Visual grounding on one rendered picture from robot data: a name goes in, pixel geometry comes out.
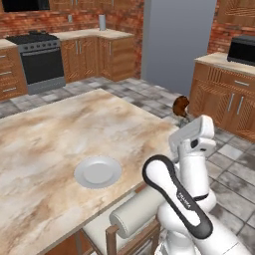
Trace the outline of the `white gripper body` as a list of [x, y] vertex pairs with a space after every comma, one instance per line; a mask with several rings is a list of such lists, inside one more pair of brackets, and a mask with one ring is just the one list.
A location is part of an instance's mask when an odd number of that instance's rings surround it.
[[174, 132], [168, 141], [172, 152], [177, 152], [180, 147], [184, 147], [187, 152], [210, 153], [216, 147], [213, 120], [209, 116], [201, 115]]

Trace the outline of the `brown chicken drumstick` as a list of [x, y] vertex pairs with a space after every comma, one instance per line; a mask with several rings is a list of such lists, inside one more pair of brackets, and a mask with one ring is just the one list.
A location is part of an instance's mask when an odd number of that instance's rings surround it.
[[172, 110], [177, 116], [185, 118], [187, 116], [185, 109], [188, 105], [189, 105], [188, 98], [186, 96], [180, 96], [174, 101]]

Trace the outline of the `white round plate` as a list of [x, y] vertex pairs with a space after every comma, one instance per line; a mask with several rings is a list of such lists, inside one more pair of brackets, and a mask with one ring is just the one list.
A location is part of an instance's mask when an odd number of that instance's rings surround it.
[[82, 187], [100, 189], [115, 184], [122, 175], [121, 165], [109, 156], [85, 158], [74, 171], [76, 182]]

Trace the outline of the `wooden base cupboards with drawer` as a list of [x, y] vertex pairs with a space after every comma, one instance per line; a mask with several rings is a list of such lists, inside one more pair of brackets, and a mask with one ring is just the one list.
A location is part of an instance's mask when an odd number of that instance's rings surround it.
[[196, 63], [188, 111], [255, 143], [255, 76]]

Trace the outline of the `grey fridge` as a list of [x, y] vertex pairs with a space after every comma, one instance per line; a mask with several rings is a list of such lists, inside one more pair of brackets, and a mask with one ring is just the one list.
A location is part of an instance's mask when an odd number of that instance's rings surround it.
[[216, 0], [144, 0], [140, 77], [188, 96], [194, 59], [207, 54]]

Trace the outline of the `black countertop microwave oven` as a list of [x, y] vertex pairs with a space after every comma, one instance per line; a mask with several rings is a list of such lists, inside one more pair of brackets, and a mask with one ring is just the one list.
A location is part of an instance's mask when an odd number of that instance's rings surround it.
[[233, 37], [227, 61], [255, 67], [255, 36], [242, 35]]

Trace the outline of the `wooden chair with white cushion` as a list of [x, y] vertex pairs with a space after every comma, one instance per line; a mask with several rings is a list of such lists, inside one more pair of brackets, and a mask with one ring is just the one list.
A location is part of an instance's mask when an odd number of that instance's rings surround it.
[[133, 191], [86, 224], [83, 232], [98, 249], [99, 255], [107, 255], [106, 230], [116, 225], [119, 228], [117, 250], [121, 250], [152, 222], [158, 206], [163, 202], [161, 194], [149, 186], [139, 193]]

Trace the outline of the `wooden corner base cupboards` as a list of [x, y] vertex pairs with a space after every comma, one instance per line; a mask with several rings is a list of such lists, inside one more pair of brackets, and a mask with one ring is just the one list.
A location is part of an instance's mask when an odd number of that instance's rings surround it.
[[133, 36], [65, 40], [61, 42], [61, 52], [67, 83], [90, 77], [117, 82], [134, 75]]

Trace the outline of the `grey stove with black oven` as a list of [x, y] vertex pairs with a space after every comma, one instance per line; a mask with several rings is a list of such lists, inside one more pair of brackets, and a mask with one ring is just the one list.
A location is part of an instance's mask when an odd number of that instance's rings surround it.
[[30, 31], [7, 40], [18, 46], [29, 95], [66, 85], [59, 38], [45, 31]]

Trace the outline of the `wooden drawer cabinet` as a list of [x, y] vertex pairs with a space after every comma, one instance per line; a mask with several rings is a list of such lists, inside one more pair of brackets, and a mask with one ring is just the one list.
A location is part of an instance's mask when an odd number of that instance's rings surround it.
[[0, 101], [26, 94], [26, 81], [18, 49], [0, 49]]

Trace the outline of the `wooden wall cupboard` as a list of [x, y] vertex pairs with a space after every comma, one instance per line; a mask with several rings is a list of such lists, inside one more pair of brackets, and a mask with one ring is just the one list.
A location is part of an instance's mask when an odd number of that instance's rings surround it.
[[221, 0], [217, 21], [255, 27], [255, 0]]

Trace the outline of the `wooden wall cupboards run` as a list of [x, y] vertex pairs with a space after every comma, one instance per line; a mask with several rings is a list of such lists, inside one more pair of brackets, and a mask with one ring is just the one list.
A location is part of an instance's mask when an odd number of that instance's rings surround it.
[[134, 6], [136, 0], [49, 0], [52, 11], [87, 10], [102, 8], [104, 10], [127, 10]]

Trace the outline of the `black wall microwave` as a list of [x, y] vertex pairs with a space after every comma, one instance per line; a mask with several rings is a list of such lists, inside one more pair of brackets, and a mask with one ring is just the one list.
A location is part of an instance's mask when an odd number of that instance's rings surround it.
[[2, 0], [5, 12], [26, 12], [49, 10], [49, 0]]

